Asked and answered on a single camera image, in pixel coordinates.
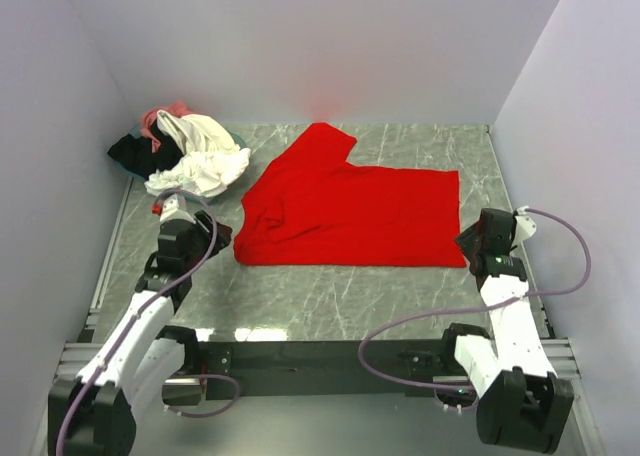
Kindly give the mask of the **red t shirt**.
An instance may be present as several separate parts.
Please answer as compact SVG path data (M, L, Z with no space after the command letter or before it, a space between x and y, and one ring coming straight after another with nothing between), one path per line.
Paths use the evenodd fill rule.
M462 268L459 174L348 162L354 137L311 124L242 198L246 266Z

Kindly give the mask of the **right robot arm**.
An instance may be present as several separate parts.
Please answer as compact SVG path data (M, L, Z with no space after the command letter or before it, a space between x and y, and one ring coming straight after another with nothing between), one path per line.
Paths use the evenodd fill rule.
M507 211L484 209L456 238L492 330L451 325L439 363L449 374L468 375L477 395L476 428L483 443L552 454L574 392L552 367L526 298L525 265L512 253L520 220Z

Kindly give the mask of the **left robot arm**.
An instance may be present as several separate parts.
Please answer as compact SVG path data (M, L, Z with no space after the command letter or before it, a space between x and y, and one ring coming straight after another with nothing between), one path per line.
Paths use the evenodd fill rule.
M195 330L169 321L192 287L192 274L231 242L230 227L207 212L179 210L161 218L151 254L129 306L96 355L48 396L47 451L51 455L127 455L148 409L163 408L163 386L205 371Z

